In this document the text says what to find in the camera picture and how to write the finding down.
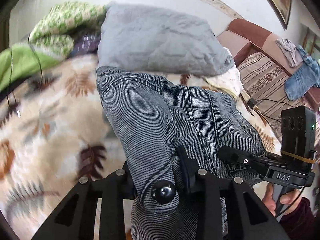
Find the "grey washed denim pants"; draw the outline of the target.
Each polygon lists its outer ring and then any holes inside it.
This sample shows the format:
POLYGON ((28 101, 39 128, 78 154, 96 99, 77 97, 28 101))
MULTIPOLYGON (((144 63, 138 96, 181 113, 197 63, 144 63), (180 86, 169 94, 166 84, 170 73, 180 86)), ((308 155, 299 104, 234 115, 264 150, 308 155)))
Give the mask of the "grey washed denim pants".
POLYGON ((250 186, 260 182, 258 174, 217 156, 222 146, 253 155, 264 151, 258 132, 230 96, 116 67, 97 68, 97 90, 137 190, 131 214, 134 239, 195 238, 197 211, 181 195, 175 151, 180 146, 219 178, 241 177, 250 186))

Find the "black power adapter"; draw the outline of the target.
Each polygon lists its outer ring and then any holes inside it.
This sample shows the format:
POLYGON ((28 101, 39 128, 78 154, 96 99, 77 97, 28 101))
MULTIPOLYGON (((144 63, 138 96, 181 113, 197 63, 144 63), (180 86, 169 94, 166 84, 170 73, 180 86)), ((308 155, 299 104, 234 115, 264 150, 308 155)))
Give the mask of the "black power adapter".
POLYGON ((247 104, 248 104, 248 106, 249 106, 250 108, 254 108, 254 107, 256 106, 257 102, 256 102, 253 98, 250 98, 250 99, 248 100, 247 104))

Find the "cream small print pillow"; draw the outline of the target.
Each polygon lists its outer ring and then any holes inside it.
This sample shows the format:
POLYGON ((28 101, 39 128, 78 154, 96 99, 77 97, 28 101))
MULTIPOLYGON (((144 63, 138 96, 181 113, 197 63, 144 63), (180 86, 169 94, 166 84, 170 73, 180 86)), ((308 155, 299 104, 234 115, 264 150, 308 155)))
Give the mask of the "cream small print pillow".
POLYGON ((227 94, 229 94, 234 99, 237 99, 240 92, 243 90, 243 84, 240 79, 240 72, 236 66, 230 68, 227 72, 203 78, 210 87, 219 89, 227 94))

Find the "striped floral headboard cushion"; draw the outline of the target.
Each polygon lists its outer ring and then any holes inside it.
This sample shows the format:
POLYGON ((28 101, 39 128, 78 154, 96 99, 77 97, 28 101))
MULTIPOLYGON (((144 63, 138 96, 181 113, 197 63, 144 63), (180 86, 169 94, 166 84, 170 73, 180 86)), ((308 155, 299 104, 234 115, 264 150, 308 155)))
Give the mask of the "striped floral headboard cushion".
POLYGON ((289 76, 281 66, 263 53, 254 53, 238 65, 244 90, 257 102, 257 107, 265 117, 278 140, 282 139, 281 111, 291 107, 305 106, 312 109, 305 97, 296 101, 288 99, 284 84, 289 76))

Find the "blue denim garment on headboard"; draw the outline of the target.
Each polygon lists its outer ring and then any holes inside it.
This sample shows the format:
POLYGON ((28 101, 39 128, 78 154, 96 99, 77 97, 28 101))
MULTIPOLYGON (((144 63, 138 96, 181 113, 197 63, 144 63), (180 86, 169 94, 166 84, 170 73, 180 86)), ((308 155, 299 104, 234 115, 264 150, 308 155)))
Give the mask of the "blue denim garment on headboard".
POLYGON ((300 99, 311 87, 319 88, 319 61, 306 53, 301 45, 296 49, 302 57, 302 65, 284 84, 285 93, 291 101, 300 99))

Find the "leaf print bed blanket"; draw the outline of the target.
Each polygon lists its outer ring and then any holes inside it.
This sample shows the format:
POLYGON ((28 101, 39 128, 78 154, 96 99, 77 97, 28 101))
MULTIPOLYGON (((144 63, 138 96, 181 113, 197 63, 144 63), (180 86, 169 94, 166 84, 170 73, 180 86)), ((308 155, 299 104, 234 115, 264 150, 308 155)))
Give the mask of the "leaf print bed blanket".
POLYGON ((1 102, 1 212, 31 239, 79 178, 104 178, 125 153, 103 113, 94 55, 24 81, 1 102))

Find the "grey cloth on headboard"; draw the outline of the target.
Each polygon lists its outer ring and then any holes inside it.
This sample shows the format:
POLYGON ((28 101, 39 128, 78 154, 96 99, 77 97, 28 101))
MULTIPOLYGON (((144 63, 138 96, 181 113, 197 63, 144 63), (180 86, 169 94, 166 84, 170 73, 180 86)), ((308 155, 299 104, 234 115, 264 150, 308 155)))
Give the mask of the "grey cloth on headboard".
POLYGON ((276 40, 276 44, 281 49, 291 68, 296 68, 303 62, 299 51, 290 40, 279 38, 276 40))

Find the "grey quilted pillow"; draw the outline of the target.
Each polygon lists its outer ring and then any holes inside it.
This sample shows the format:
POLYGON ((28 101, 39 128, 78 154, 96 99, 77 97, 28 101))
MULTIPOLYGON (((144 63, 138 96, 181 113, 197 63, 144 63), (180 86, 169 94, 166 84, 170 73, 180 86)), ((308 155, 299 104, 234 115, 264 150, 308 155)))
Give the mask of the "grey quilted pillow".
POLYGON ((112 3, 101 26, 98 65, 128 71, 216 76, 235 63, 208 22, 170 9, 112 3))

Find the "purple patterned cloth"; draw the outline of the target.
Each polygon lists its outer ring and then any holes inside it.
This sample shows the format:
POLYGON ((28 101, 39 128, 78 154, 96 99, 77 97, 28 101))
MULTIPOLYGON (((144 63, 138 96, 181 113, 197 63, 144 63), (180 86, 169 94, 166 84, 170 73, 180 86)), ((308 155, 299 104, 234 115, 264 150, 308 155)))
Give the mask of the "purple patterned cloth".
POLYGON ((96 54, 100 43, 100 35, 87 34, 80 37, 74 45, 73 50, 70 53, 70 57, 96 54))

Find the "green patterned blanket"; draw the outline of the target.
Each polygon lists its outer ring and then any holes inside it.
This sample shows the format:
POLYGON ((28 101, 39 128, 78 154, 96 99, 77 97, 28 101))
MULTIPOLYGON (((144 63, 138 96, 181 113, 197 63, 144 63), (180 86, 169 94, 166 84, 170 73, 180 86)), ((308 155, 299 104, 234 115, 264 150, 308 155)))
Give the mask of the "green patterned blanket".
POLYGON ((27 39, 1 51, 1 90, 14 81, 53 67, 69 56, 75 40, 69 34, 78 27, 99 30, 105 5, 69 1, 51 8, 27 39))

